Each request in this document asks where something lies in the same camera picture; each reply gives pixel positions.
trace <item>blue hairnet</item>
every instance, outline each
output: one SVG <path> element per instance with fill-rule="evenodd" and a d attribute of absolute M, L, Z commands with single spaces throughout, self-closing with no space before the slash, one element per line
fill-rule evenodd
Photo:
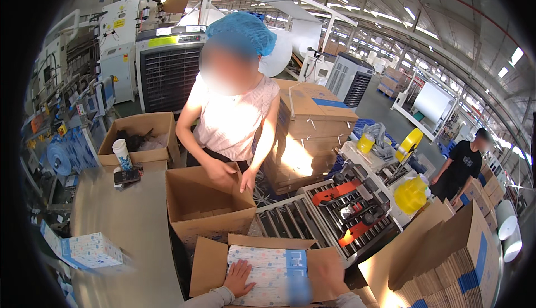
<path fill-rule="evenodd" d="M 257 17 L 239 11 L 209 25 L 206 35 L 210 38 L 219 32 L 236 32 L 251 41 L 257 54 L 267 56 L 276 45 L 277 35 L 264 25 Z"/>

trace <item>stainless steel table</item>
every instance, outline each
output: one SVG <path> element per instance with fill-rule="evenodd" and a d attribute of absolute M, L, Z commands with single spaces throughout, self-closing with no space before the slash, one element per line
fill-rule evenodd
<path fill-rule="evenodd" d="M 144 163 L 141 181 L 113 186 L 115 166 L 84 170 L 71 214 L 72 236 L 101 231 L 131 256 L 135 271 L 92 275 L 74 271 L 79 307 L 179 307 L 184 302 L 171 255 L 165 161 Z"/>

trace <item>phone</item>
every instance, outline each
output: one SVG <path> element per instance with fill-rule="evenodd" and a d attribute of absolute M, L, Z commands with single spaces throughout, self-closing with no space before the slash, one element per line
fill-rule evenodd
<path fill-rule="evenodd" d="M 116 185 L 131 183 L 139 179 L 139 170 L 137 168 L 114 173 L 114 183 Z"/>

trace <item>warehouse ceiling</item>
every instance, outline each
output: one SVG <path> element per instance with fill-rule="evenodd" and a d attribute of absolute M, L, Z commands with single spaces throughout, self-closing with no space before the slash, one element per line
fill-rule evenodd
<path fill-rule="evenodd" d="M 220 1 L 222 6 L 227 4 L 225 0 Z M 477 58 L 477 73 L 491 84 L 490 88 L 486 88 L 489 91 L 482 90 L 479 94 L 503 98 L 499 101 L 503 102 L 509 115 L 518 125 L 523 122 L 524 131 L 531 134 L 532 112 L 536 108 L 536 86 L 534 63 L 527 55 L 532 55 L 532 51 L 528 46 L 523 46 L 523 37 L 499 0 L 315 1 L 327 4 L 334 10 L 344 10 L 344 14 L 348 16 L 350 13 L 357 15 L 356 8 L 365 3 L 366 13 L 370 12 L 378 19 L 408 30 L 412 29 L 415 21 L 413 16 L 418 16 L 420 11 L 418 30 L 415 33 L 436 42 L 467 65 L 473 65 L 474 59 Z M 513 65 L 513 54 L 518 47 L 530 53 L 522 55 Z M 499 120 L 492 119 L 489 123 L 498 134 L 507 132 L 505 125 Z M 507 123 L 510 127 L 516 126 L 513 121 Z"/>

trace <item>white cup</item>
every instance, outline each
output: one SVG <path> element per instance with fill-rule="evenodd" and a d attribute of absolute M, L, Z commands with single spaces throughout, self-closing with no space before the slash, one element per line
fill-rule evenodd
<path fill-rule="evenodd" d="M 126 149 L 126 141 L 124 139 L 118 139 L 111 146 L 114 151 L 117 160 L 123 171 L 132 169 L 132 161 L 130 161 L 129 151 Z"/>

